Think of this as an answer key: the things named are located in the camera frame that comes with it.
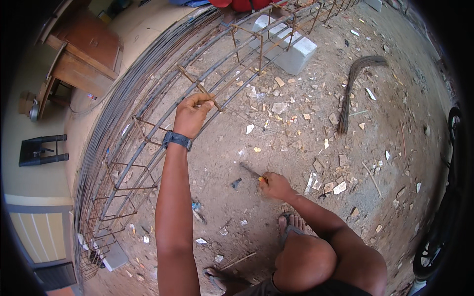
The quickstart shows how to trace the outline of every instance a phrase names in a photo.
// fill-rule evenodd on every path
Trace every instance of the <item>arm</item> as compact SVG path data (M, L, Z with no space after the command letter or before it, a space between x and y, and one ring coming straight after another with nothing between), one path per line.
M209 99L205 94L194 94L184 99L176 109L173 131L193 139L202 127L207 112L214 106L212 101L207 101ZM176 143L169 143L166 152L156 202L155 229L160 295L199 295L199 280L192 253L188 152Z
M366 246L336 214L293 190L284 176L269 172L263 176L268 180L260 181L263 193L289 203L320 238L331 244L338 260L332 279L351 284L374 296L385 293L387 267L377 250Z

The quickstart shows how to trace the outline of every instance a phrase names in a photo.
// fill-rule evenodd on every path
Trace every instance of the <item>knee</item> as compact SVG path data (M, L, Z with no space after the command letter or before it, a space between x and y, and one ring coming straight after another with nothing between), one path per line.
M331 245L309 235L289 237L275 262L276 287L285 293L298 293L315 287L331 277L337 256Z

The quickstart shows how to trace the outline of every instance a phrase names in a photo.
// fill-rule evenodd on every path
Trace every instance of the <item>white concrete block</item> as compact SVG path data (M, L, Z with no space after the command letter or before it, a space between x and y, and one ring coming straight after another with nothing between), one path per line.
M382 1L380 0L364 0L370 7L377 10L378 12L382 11Z
M270 23L273 23L275 21L274 18L270 18ZM252 28L252 31L257 32L264 27L268 26L268 16L262 15L260 16L255 24L254 27ZM281 40L283 37L285 37L288 33L290 33L292 29L288 27L285 24L279 24L275 26L274 28L270 29L270 37L272 38L273 42L277 42ZM296 39L301 37L301 34L298 32L295 32L293 39L292 39L292 45L290 46L290 50L288 52L283 53L280 55L275 61L274 64L288 72L289 74L292 75L297 75L299 72L303 70L305 67L306 63L309 61L313 53L316 51L317 45L311 42L308 38L303 37L300 39L298 42L294 42ZM291 36L287 37L285 40L283 40L279 46L274 49L272 49L270 52L268 52L265 57L267 59L272 59L274 58L278 53L281 52L282 48L286 48L290 42ZM267 40L267 34L264 34L264 41ZM272 46L273 43L269 42L264 45L264 51L266 51L270 46ZM260 46L260 40L254 40L250 42L250 47L255 49Z

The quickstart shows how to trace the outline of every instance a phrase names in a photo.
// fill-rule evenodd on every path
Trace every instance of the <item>hand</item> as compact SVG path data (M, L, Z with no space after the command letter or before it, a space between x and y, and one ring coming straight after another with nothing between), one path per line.
M207 113L214 107L214 102L210 99L205 93L196 93L185 98L176 108L173 132L194 139L204 124Z
M258 186L263 191L266 197L275 198L285 201L289 197L298 194L296 190L293 190L288 180L277 173L271 173L266 171Z

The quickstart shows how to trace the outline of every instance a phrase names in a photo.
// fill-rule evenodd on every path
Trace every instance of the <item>tiled floor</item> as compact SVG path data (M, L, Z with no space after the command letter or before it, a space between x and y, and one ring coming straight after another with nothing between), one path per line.
M163 31L194 10L190 7L169 4L167 0L151 0L142 7L138 7L138 3L139 0L135 0L109 24L109 28L118 33L124 45L120 75L125 73L135 59ZM105 100L97 98L97 101L92 101L87 98L85 91L73 90L71 108L78 113L73 114L68 110L64 124L64 133L68 134L65 150L69 153L66 177L73 198L75 178L81 169L82 153L104 106Z

